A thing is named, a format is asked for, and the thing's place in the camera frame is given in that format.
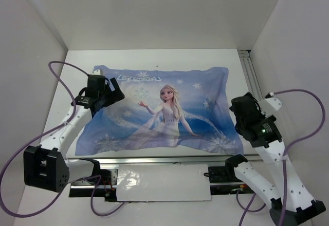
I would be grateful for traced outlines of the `pink blue printed pillowcase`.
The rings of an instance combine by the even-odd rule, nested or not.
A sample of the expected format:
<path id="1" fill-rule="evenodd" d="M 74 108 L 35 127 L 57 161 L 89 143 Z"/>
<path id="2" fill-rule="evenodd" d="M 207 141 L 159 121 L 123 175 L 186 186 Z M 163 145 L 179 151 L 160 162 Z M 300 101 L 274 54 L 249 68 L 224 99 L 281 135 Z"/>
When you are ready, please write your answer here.
<path id="1" fill-rule="evenodd" d="M 180 147 L 226 155 L 244 152 L 229 111 L 227 68 L 96 69 L 115 78 L 125 98 L 101 109 L 85 126 L 77 140 L 77 156 Z"/>

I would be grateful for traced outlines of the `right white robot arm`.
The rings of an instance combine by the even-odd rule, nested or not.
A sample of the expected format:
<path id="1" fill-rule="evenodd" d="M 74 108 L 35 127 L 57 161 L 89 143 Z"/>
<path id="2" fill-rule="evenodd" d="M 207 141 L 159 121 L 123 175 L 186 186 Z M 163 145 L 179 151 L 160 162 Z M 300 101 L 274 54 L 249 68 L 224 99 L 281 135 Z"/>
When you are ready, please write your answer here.
<path id="1" fill-rule="evenodd" d="M 243 155 L 225 161 L 224 174 L 230 181 L 244 182 L 269 209 L 275 225 L 300 225 L 325 212 L 326 207 L 306 189 L 291 163 L 273 113 L 282 106 L 270 92 L 258 102 L 251 93 L 232 99 L 230 110 L 236 118 L 235 130 L 247 140 L 267 165 L 270 183 L 255 171 Z"/>

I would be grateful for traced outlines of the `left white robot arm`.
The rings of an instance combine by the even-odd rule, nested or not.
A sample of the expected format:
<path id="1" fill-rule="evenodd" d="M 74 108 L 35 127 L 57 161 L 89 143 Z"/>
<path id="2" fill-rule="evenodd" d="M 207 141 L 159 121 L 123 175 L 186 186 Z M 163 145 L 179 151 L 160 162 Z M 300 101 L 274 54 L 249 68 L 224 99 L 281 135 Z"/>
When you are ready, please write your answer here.
<path id="1" fill-rule="evenodd" d="M 69 148 L 79 132 L 101 109 L 124 99 L 115 78 L 92 74 L 87 86 L 73 98 L 71 107 L 59 129 L 40 142 L 28 146 L 23 153 L 24 182 L 28 186 L 61 192 L 68 183 L 84 179 L 89 184 L 101 180 L 100 163 L 95 159 L 81 158 L 69 161 Z"/>

